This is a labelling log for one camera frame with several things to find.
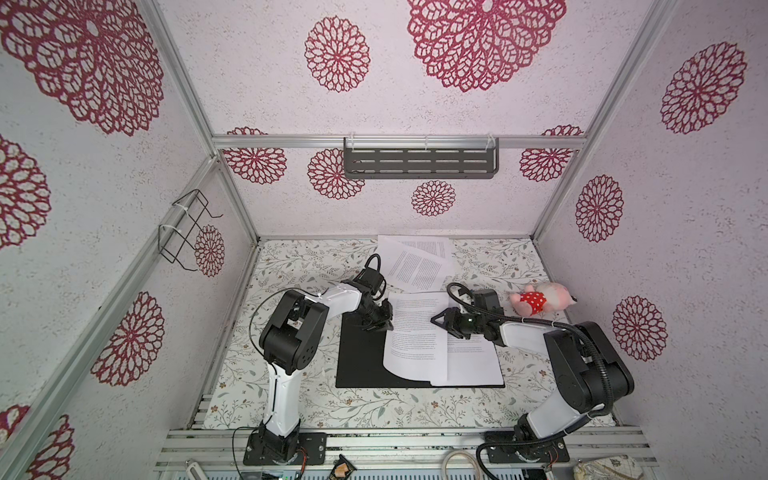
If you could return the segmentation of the blue black folder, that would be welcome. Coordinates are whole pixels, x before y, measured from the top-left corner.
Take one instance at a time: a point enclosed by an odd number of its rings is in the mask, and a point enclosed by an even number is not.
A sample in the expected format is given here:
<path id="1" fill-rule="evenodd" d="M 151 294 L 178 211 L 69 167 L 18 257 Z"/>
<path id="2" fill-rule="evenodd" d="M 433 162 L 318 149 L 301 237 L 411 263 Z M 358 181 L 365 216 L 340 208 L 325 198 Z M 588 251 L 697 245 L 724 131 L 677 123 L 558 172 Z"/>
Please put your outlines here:
<path id="1" fill-rule="evenodd" d="M 338 388 L 426 389 L 426 381 L 411 381 L 389 373 L 383 366 L 386 334 L 366 332 L 350 321 L 342 322 L 335 386 Z"/>

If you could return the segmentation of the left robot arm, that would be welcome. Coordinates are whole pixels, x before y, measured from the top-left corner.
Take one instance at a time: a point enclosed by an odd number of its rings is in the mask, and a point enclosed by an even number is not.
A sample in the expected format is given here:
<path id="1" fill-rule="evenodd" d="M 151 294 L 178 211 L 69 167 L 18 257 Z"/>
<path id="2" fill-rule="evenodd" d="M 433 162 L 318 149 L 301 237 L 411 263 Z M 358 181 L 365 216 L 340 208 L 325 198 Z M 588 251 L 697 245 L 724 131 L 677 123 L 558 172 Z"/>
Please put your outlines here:
<path id="1" fill-rule="evenodd" d="M 270 381 L 258 438 L 269 450 L 288 458 L 297 449 L 300 371 L 314 359 L 326 321 L 340 316 L 366 332 L 391 330 L 393 308 L 384 298 L 385 290 L 383 274 L 365 267 L 318 295 L 297 289 L 282 293 L 258 343 Z"/>

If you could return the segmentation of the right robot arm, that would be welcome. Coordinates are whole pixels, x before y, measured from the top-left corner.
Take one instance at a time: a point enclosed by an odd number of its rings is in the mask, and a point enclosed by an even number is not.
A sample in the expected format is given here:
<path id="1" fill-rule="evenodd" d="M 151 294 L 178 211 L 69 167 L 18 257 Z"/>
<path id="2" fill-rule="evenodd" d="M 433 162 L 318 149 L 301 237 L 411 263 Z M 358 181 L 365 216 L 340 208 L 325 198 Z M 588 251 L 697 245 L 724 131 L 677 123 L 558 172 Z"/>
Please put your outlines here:
<path id="1" fill-rule="evenodd" d="M 549 446 L 592 419 L 611 414 L 616 401 L 634 392 L 632 374 L 597 323 L 570 324 L 541 316 L 576 303 L 562 285 L 528 285 L 511 294 L 512 315 L 505 313 L 492 289 L 472 290 L 451 282 L 446 293 L 455 304 L 433 316 L 433 325 L 456 339 L 481 335 L 499 347 L 547 355 L 550 362 L 554 390 L 520 417 L 510 437 L 489 440 L 490 447 Z"/>

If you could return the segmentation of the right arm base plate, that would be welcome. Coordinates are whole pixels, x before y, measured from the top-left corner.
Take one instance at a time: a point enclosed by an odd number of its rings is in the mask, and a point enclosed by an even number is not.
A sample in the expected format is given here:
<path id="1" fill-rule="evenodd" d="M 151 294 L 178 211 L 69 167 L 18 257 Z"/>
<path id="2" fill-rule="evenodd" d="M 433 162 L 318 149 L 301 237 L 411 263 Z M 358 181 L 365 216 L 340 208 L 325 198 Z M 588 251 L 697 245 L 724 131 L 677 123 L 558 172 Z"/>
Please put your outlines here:
<path id="1" fill-rule="evenodd" d="M 511 430 L 486 432 L 478 451 L 487 453 L 491 463 L 565 463 L 571 457 L 564 437 L 560 430 L 539 438 L 523 418 Z"/>

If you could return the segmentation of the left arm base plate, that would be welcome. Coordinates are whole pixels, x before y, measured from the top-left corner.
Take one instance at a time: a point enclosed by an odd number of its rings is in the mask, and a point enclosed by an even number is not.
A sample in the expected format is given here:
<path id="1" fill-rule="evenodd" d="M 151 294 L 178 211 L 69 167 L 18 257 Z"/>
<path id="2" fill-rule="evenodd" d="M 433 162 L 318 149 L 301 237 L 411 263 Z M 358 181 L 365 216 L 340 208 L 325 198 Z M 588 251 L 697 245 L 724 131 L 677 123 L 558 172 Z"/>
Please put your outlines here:
<path id="1" fill-rule="evenodd" d="M 261 423 L 248 437 L 242 463 L 245 466 L 322 465 L 327 440 L 325 432 L 305 432 L 299 426 L 287 436 L 280 436 Z"/>

